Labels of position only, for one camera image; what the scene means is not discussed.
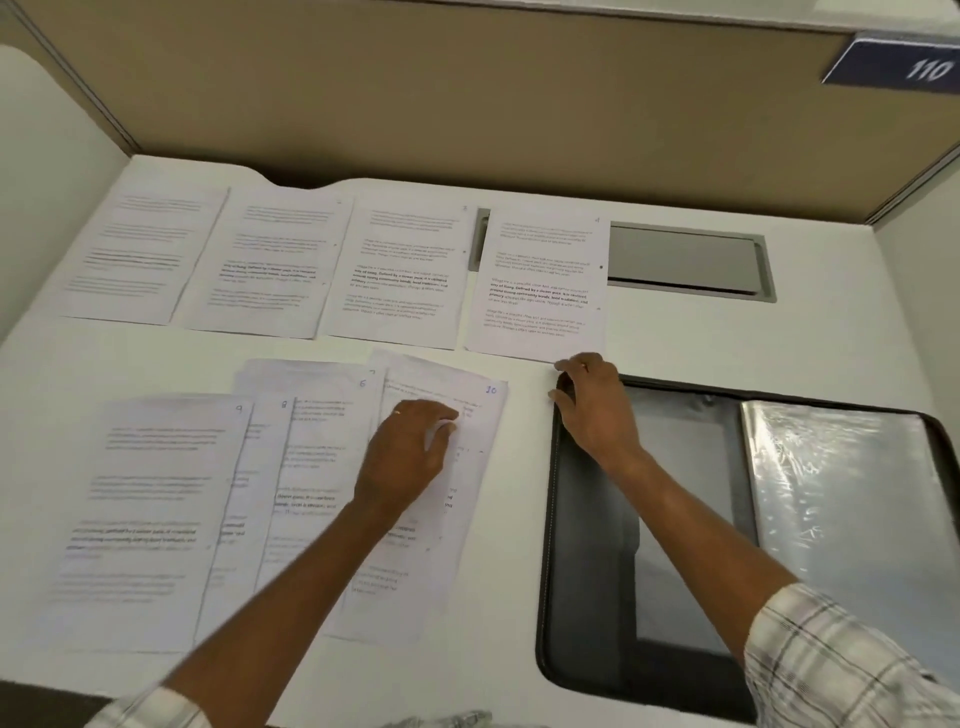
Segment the plastic cover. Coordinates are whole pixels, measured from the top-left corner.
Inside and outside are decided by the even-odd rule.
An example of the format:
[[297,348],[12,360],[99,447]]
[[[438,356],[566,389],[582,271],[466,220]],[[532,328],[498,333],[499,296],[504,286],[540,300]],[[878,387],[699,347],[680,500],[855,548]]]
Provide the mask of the plastic cover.
[[742,408],[760,545],[960,686],[960,543],[924,421]]

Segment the white number 110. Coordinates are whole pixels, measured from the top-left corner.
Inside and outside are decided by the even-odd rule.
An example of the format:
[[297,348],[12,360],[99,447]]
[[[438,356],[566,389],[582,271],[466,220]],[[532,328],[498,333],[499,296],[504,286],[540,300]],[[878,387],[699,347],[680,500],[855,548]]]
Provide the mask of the white number 110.
[[951,70],[953,70],[953,61],[930,61],[923,59],[913,64],[910,73],[906,75],[908,79],[917,79],[918,81],[936,81],[942,79]]

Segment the cubicle partition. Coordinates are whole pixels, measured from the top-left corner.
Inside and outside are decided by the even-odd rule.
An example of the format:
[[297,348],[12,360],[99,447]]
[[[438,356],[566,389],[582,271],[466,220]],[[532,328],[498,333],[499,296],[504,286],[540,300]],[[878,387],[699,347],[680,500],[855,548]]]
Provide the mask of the cubicle partition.
[[18,0],[0,23],[131,151],[857,223],[960,141],[960,98],[821,85],[850,35],[397,0]]

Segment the blue sign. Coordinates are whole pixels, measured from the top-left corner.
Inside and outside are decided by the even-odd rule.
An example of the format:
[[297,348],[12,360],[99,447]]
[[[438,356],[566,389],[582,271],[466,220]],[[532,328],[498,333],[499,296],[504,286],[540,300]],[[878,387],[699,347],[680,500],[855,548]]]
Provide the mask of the blue sign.
[[960,93],[960,44],[857,36],[823,83]]

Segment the paper sheet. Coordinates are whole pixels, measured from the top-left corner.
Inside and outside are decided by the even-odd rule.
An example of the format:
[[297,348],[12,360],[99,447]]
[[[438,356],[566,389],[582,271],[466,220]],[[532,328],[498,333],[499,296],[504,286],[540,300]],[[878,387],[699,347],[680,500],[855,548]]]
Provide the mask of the paper sheet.
[[495,209],[466,348],[538,361],[603,353],[609,257],[610,220]]
[[455,348],[475,219],[471,206],[355,209],[321,333]]
[[183,294],[184,324],[312,339],[351,208],[322,190],[233,187]]
[[392,352],[376,351],[369,363],[386,369],[381,418],[401,400],[438,400],[460,412],[444,471],[424,493],[430,498],[435,489],[445,496],[443,514],[424,508],[420,521],[425,526],[428,518],[439,518],[439,541],[431,543],[423,526],[416,543],[384,539],[351,581],[328,630],[364,642],[411,643],[419,638],[431,603],[445,602],[456,577],[507,384]]
[[237,373],[233,389],[296,397],[257,579],[260,589],[323,533],[352,498],[383,373],[366,364],[254,359]]
[[251,410],[243,398],[107,405],[42,643],[190,649]]
[[170,323],[227,192],[121,175],[35,308],[76,318]]
[[288,395],[264,395],[253,405],[206,582],[196,643],[253,596],[293,411],[294,398]]

